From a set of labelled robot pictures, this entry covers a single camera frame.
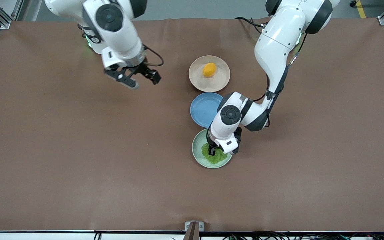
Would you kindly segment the light green round plate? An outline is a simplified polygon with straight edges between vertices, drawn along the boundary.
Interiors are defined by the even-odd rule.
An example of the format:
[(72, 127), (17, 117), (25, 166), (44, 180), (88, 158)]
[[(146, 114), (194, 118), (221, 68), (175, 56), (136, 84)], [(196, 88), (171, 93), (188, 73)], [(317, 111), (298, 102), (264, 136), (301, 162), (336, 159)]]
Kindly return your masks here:
[(195, 136), (193, 143), (192, 143), (192, 153), (194, 155), (194, 158), (196, 159), (196, 161), (200, 165), (202, 165), (206, 168), (216, 169), (216, 168), (223, 167), (224, 165), (226, 165), (231, 160), (232, 155), (230, 153), (228, 153), (228, 157), (224, 161), (221, 161), (215, 165), (210, 164), (207, 160), (205, 160), (202, 153), (201, 153), (202, 145), (204, 145), (205, 143), (208, 143), (207, 142), (207, 132), (208, 132), (208, 129), (204, 129), (204, 130), (200, 131)]

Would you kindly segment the brown table cover mat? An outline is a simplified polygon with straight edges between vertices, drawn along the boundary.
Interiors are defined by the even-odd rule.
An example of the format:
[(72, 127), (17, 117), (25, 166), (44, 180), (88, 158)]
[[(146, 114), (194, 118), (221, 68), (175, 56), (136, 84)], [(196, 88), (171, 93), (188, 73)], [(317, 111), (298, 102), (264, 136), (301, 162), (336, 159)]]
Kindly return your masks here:
[(221, 94), (264, 94), (258, 33), (239, 20), (137, 21), (161, 81), (105, 76), (73, 22), (0, 32), (0, 230), (384, 231), (384, 26), (333, 19), (306, 38), (259, 132), (207, 169), (191, 152), (195, 59)]

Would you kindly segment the blue round plate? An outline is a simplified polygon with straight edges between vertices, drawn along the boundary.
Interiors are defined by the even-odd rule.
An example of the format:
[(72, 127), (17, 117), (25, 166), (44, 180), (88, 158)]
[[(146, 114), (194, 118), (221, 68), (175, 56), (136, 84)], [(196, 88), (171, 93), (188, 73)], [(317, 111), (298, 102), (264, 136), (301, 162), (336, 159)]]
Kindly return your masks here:
[(190, 105), (193, 121), (201, 127), (209, 128), (222, 100), (221, 95), (211, 92), (205, 92), (195, 97)]

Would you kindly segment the metal table edge bracket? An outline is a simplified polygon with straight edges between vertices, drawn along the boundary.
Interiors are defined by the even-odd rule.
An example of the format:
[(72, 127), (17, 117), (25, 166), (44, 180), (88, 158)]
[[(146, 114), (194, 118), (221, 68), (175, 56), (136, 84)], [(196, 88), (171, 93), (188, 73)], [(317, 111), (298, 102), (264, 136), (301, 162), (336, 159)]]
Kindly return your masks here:
[(204, 231), (204, 222), (191, 220), (185, 222), (185, 235), (183, 240), (201, 240), (201, 232)]

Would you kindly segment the yellow orange lemon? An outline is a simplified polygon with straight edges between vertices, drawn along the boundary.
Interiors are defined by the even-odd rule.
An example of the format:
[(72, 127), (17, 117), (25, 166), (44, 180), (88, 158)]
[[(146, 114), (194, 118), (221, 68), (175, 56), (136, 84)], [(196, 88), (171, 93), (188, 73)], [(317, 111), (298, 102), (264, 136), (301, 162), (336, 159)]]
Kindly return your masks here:
[(209, 62), (206, 65), (204, 65), (202, 69), (202, 75), (206, 78), (212, 77), (217, 70), (217, 65), (213, 62)]

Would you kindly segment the beige round plate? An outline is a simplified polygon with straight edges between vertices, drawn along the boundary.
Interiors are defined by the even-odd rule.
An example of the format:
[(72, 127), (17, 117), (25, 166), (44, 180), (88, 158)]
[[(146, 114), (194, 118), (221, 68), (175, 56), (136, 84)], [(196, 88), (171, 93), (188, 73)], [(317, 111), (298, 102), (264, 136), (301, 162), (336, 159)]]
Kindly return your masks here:
[[(213, 62), (217, 65), (215, 74), (206, 78), (202, 75), (204, 65)], [(189, 68), (190, 82), (198, 90), (203, 92), (217, 92), (227, 86), (230, 80), (230, 68), (228, 64), (216, 56), (202, 56), (193, 61)]]

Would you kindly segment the green lettuce leaf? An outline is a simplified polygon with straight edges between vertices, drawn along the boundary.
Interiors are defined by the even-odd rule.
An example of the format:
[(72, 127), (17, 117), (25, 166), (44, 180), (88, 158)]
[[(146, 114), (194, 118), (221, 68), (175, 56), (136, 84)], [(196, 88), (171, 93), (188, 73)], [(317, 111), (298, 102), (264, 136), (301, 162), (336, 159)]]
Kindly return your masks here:
[(213, 164), (213, 165), (218, 164), (219, 162), (224, 161), (228, 157), (227, 153), (224, 153), (221, 149), (218, 149), (218, 148), (216, 148), (214, 156), (209, 156), (207, 153), (207, 149), (208, 149), (207, 144), (208, 143), (205, 143), (204, 145), (202, 145), (201, 153), (204, 159), (207, 160), (210, 164)]

